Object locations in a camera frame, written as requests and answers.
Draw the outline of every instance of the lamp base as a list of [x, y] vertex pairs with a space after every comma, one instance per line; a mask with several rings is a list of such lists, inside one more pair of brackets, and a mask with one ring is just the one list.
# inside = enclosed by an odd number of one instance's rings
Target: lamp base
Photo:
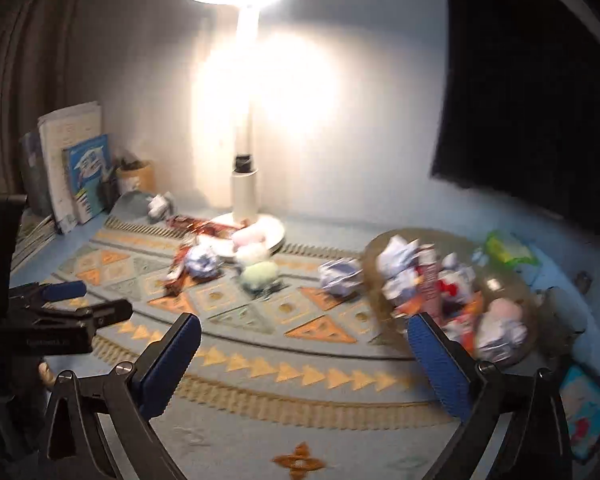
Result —
[[[212, 219], [213, 222], [225, 225], [234, 225], [234, 214], [227, 213]], [[265, 234], [265, 245], [270, 253], [278, 250], [285, 239], [285, 227], [275, 216], [259, 214], [257, 225]], [[231, 240], [222, 240], [212, 236], [200, 235], [200, 242], [209, 245], [214, 252], [225, 260], [233, 260], [234, 243]]]

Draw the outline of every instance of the pink toy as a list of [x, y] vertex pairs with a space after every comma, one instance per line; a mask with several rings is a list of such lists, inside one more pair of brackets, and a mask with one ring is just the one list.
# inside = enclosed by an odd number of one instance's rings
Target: pink toy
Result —
[[264, 232], [256, 224], [240, 229], [231, 235], [234, 251], [249, 244], [259, 244], [265, 241]]

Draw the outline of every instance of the curtain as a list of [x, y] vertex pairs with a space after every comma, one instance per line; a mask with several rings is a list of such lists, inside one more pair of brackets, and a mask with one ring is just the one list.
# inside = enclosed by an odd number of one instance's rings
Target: curtain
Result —
[[67, 40], [77, 0], [0, 0], [0, 193], [23, 191], [18, 140], [67, 105]]

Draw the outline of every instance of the pink plush toy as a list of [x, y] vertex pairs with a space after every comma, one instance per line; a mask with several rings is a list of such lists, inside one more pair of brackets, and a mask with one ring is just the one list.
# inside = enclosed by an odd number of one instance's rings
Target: pink plush toy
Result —
[[262, 229], [254, 224], [244, 229], [240, 229], [231, 235], [231, 240], [234, 242], [234, 251], [240, 247], [249, 244], [259, 244], [265, 240], [265, 235]]
[[522, 321], [522, 307], [508, 298], [498, 298], [491, 301], [489, 312], [500, 319]]

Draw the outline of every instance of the metal screw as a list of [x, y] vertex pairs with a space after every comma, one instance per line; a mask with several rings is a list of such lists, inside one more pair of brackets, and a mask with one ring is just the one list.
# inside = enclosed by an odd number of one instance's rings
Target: metal screw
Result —
[[496, 369], [496, 365], [493, 363], [490, 363], [488, 361], [480, 361], [478, 363], [478, 371], [483, 375], [490, 374], [495, 369]]
[[544, 381], [550, 381], [553, 378], [553, 375], [551, 373], [551, 370], [549, 370], [549, 368], [540, 368], [538, 370], [538, 375]]
[[58, 381], [61, 383], [65, 383], [70, 381], [74, 376], [74, 373], [71, 370], [63, 370], [58, 374]]
[[118, 375], [127, 375], [133, 367], [134, 366], [129, 361], [122, 361], [116, 365], [116, 373]]

